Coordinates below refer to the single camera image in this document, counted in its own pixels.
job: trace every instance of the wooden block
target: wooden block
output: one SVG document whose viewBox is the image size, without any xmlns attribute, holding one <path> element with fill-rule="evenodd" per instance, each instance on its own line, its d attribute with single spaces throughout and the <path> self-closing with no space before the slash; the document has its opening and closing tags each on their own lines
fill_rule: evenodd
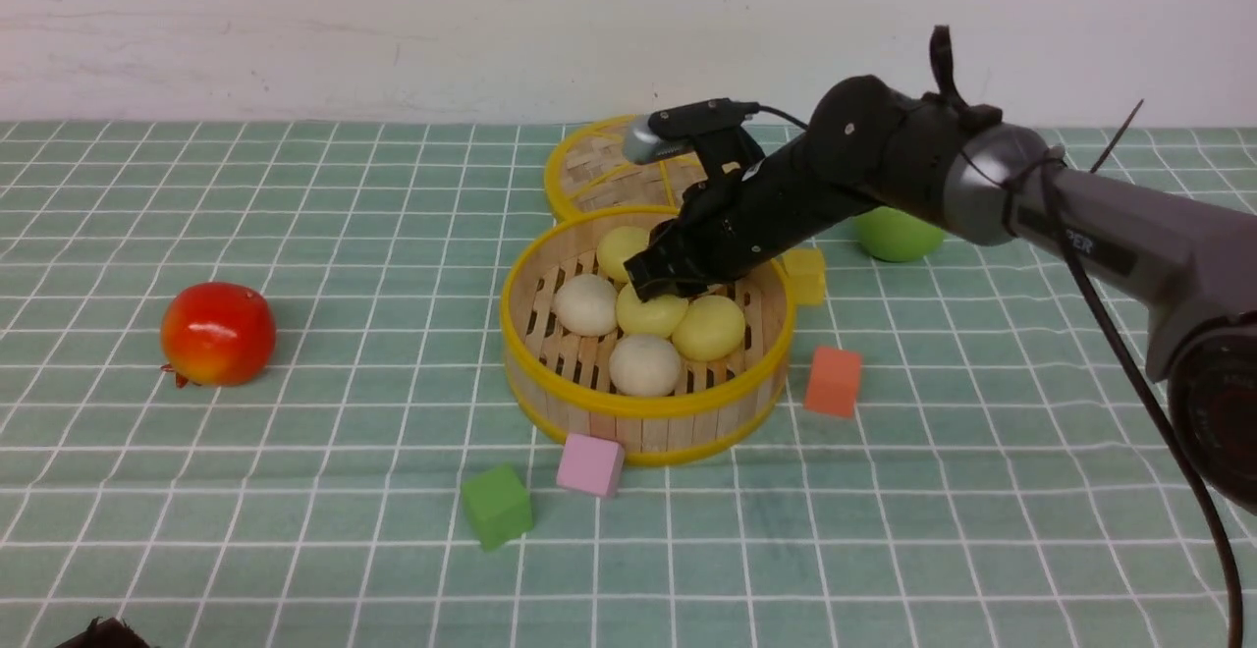
<svg viewBox="0 0 1257 648">
<path fill-rule="evenodd" d="M 557 483 L 568 491 L 588 492 L 611 499 L 620 487 L 625 451 L 610 438 L 567 435 L 563 456 L 558 461 Z"/>
<path fill-rule="evenodd" d="M 854 418 L 860 394 L 860 353 L 817 347 L 812 354 L 803 409 L 822 416 Z"/>
<path fill-rule="evenodd" d="M 782 267 L 794 300 L 801 306 L 825 304 L 825 255 L 817 249 L 793 249 L 782 254 Z"/>
<path fill-rule="evenodd" d="M 463 482 L 463 511 L 480 539 L 497 550 L 533 529 L 533 502 L 510 465 L 499 465 Z"/>
</svg>

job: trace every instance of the yellow bun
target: yellow bun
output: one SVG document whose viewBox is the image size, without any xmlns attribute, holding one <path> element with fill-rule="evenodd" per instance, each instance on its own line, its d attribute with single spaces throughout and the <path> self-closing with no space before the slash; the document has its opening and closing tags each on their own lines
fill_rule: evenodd
<svg viewBox="0 0 1257 648">
<path fill-rule="evenodd" d="M 612 227 L 602 240 L 598 241 L 596 257 L 598 269 L 605 276 L 615 281 L 628 281 L 628 273 L 625 273 L 625 260 L 641 254 L 650 245 L 650 232 L 645 227 L 620 226 Z"/>
<path fill-rule="evenodd" d="M 678 295 L 659 295 L 650 303 L 642 303 L 632 285 L 623 285 L 616 298 L 616 321 L 625 334 L 651 334 L 667 339 L 689 306 L 689 300 Z"/>
<path fill-rule="evenodd" d="M 745 334 L 747 315 L 734 300 L 705 295 L 690 303 L 672 330 L 672 344 L 691 362 L 714 362 L 740 347 Z"/>
</svg>

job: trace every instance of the bamboo steamer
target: bamboo steamer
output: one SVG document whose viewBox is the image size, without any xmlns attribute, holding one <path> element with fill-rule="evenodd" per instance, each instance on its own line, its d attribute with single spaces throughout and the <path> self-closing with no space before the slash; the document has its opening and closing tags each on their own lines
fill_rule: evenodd
<svg viewBox="0 0 1257 648">
<path fill-rule="evenodd" d="M 698 157 L 678 156 L 655 165 L 623 157 L 623 137 L 635 116 L 603 119 L 577 129 L 546 162 L 546 197 L 557 220 L 612 206 L 670 206 L 706 175 Z"/>
<path fill-rule="evenodd" d="M 562 220 L 533 241 L 507 276 L 500 300 L 505 374 L 529 421 L 557 443 L 568 433 L 611 438 L 625 463 L 665 466 L 732 447 L 768 418 L 786 386 L 794 299 L 776 260 L 714 294 L 747 318 L 743 347 L 722 360 L 685 362 L 676 389 L 634 398 L 611 386 L 608 360 L 621 332 L 571 334 L 551 311 L 567 278 L 597 273 L 595 250 L 612 227 L 654 227 L 676 210 L 615 206 Z"/>
</svg>

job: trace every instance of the fake apple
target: fake apple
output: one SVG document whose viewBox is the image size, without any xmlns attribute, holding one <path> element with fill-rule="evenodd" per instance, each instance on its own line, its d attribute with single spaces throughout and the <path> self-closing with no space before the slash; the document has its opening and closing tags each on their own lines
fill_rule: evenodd
<svg viewBox="0 0 1257 648">
<path fill-rule="evenodd" d="M 889 206 L 857 215 L 855 227 L 866 254 L 890 264 L 924 259 L 947 237 L 943 229 Z"/>
<path fill-rule="evenodd" d="M 163 372 L 175 387 L 244 384 L 275 352 L 275 318 L 256 290 L 231 281 L 202 281 L 180 291 L 161 323 Z"/>
</svg>

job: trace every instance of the cable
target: cable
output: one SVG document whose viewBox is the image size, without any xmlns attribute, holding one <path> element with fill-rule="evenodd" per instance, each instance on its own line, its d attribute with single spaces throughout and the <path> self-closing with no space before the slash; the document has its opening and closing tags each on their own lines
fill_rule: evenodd
<svg viewBox="0 0 1257 648">
<path fill-rule="evenodd" d="M 1126 119 L 1126 124 L 1130 124 L 1133 117 L 1134 114 L 1131 114 L 1130 119 Z M 1109 151 L 1112 151 L 1112 147 L 1116 146 L 1116 142 L 1124 131 L 1125 126 L 1123 126 L 1123 129 L 1116 134 L 1116 137 L 1114 137 L 1112 142 L 1110 142 L 1110 146 L 1105 149 L 1105 154 L 1101 156 L 1101 159 L 1096 162 L 1094 168 L 1091 168 L 1092 173 L 1095 173 L 1095 170 L 1100 168 L 1100 165 L 1104 162 L 1104 157 L 1109 154 Z M 1061 192 L 1056 186 L 1057 173 L 1060 172 L 1055 170 L 1051 171 L 1051 173 L 1046 173 L 1045 171 L 1041 187 L 1043 210 L 1046 211 L 1048 224 L 1052 229 L 1052 235 L 1056 237 L 1057 249 L 1061 251 L 1061 259 L 1065 260 L 1065 265 L 1070 269 L 1070 275 L 1073 276 L 1073 281 L 1077 283 L 1079 290 L 1082 291 L 1082 299 L 1086 300 L 1087 308 L 1091 309 L 1091 316 L 1095 316 L 1096 323 L 1099 323 L 1100 329 L 1104 332 L 1105 339 L 1109 340 L 1109 347 L 1112 348 L 1112 353 L 1116 354 L 1117 360 L 1121 362 L 1123 370 L 1126 372 L 1126 378 L 1130 379 L 1130 384 L 1135 388 L 1140 401 L 1144 402 L 1148 414 L 1156 424 L 1158 432 L 1160 432 L 1161 438 L 1165 441 L 1165 446 L 1169 447 L 1179 470 L 1182 470 L 1188 483 L 1192 486 L 1192 492 L 1195 496 L 1195 500 L 1200 505 L 1200 511 L 1204 514 L 1204 520 L 1209 526 L 1209 534 L 1213 536 L 1213 544 L 1218 550 L 1218 558 L 1222 561 L 1222 574 L 1227 584 L 1227 603 L 1231 612 L 1227 647 L 1241 648 L 1244 635 L 1243 590 L 1239 583 L 1239 568 L 1236 565 L 1236 555 L 1234 550 L 1231 548 L 1231 540 L 1227 537 L 1226 527 L 1222 525 L 1222 517 L 1218 515 L 1218 509 L 1213 504 L 1212 496 L 1209 496 L 1204 480 L 1200 478 L 1200 475 L 1192 468 L 1192 465 L 1187 460 L 1183 447 L 1174 437 L 1174 427 L 1170 424 L 1165 412 L 1156 402 L 1153 389 L 1149 387 L 1148 381 L 1144 379 L 1143 372 L 1139 370 L 1139 367 L 1131 357 L 1130 349 L 1126 348 L 1126 343 L 1124 343 L 1121 335 L 1117 334 L 1112 318 L 1109 316 L 1109 311 L 1105 309 L 1104 303 L 1101 303 L 1100 295 L 1096 294 L 1091 278 L 1087 278 L 1086 271 L 1082 269 L 1082 262 L 1079 260 L 1077 251 L 1073 250 L 1073 246 L 1070 245 L 1070 241 L 1067 240 L 1065 224 L 1061 222 Z"/>
<path fill-rule="evenodd" d="M 759 107 L 759 112 L 764 112 L 764 114 L 773 114 L 773 116 L 779 117 L 781 119 L 788 119 L 788 121 L 793 122 L 796 126 L 798 126 L 798 128 L 807 129 L 806 122 L 799 121 L 794 116 L 787 114 L 786 111 L 778 111 L 778 108 L 773 108 L 772 105 L 760 105 L 760 103 L 755 103 L 755 105 L 758 105 Z"/>
</svg>

